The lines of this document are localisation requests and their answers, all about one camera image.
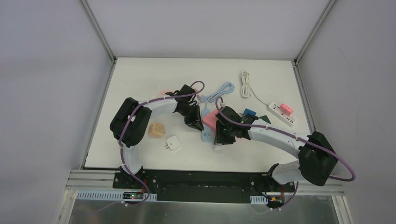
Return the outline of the pink power strip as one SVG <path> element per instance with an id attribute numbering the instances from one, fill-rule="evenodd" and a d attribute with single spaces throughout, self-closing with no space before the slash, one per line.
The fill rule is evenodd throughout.
<path id="1" fill-rule="evenodd" d="M 216 117 L 218 110 L 210 111 L 209 109 L 203 109 L 201 113 L 203 124 L 215 131 L 218 120 L 218 118 Z"/>

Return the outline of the blue cube socket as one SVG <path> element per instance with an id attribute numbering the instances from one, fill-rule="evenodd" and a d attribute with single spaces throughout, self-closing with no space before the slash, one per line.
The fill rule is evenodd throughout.
<path id="1" fill-rule="evenodd" d="M 248 108 L 245 108 L 244 112 L 242 113 L 241 119 L 243 121 L 255 120 L 257 119 L 256 112 Z"/>

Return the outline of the light blue power strip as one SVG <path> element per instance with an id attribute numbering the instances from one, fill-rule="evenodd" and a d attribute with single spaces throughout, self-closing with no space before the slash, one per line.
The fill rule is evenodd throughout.
<path id="1" fill-rule="evenodd" d="M 212 142 L 212 129 L 204 123 L 204 117 L 210 113 L 209 109 L 203 109 L 201 111 L 201 118 L 203 123 L 203 131 L 201 132 L 201 140 L 203 142 Z"/>

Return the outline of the white charger plug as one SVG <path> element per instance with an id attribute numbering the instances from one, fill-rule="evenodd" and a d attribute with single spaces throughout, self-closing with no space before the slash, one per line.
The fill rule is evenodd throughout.
<path id="1" fill-rule="evenodd" d="M 179 138 L 177 136 L 171 136 L 166 139 L 166 146 L 165 148 L 170 151 L 176 151 L 182 146 Z"/>

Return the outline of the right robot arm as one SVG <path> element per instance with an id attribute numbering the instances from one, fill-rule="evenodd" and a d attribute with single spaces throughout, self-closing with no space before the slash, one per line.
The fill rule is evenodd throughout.
<path id="1" fill-rule="evenodd" d="M 267 172 L 265 185 L 271 191 L 284 184 L 305 180 L 324 186 L 338 159 L 322 133 L 294 133 L 255 115 L 240 116 L 231 107 L 224 106 L 215 114 L 221 131 L 232 139 L 243 138 L 269 144 L 296 158 L 286 164 L 276 163 Z"/>

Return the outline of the small white usb charger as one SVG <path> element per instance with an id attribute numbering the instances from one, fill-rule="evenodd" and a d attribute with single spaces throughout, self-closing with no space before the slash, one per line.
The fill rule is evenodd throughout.
<path id="1" fill-rule="evenodd" d="M 222 144 L 214 144 L 214 145 L 213 145 L 213 149 L 214 149 L 215 151 L 220 150 L 221 147 L 222 147 Z"/>

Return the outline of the dark green cube socket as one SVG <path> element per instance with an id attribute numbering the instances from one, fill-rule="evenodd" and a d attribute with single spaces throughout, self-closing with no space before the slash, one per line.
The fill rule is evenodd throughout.
<path id="1" fill-rule="evenodd" d="M 269 120 L 267 115 L 260 116 L 259 119 L 265 121 L 266 123 L 271 124 L 271 121 Z"/>

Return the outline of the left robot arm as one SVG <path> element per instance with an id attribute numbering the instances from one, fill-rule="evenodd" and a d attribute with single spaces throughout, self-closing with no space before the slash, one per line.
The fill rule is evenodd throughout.
<path id="1" fill-rule="evenodd" d="M 180 90 L 166 92 L 151 100 L 140 102 L 131 97 L 124 100 L 110 123 L 110 131 L 120 147 L 120 167 L 127 173 L 124 179 L 126 185 L 132 189 L 145 185 L 142 175 L 138 173 L 142 169 L 141 163 L 128 162 L 126 155 L 133 152 L 133 147 L 143 139 L 152 117 L 176 112 L 184 117 L 184 123 L 188 127 L 204 130 L 200 108 L 195 100 L 204 88 L 204 82 L 195 81 L 191 85 L 183 85 Z"/>

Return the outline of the beige cube plug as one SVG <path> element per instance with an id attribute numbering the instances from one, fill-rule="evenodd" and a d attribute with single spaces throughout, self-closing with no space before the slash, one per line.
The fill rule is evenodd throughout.
<path id="1" fill-rule="evenodd" d="M 152 138 L 161 138 L 165 134 L 165 126 L 160 123 L 152 123 L 148 129 L 148 135 Z"/>

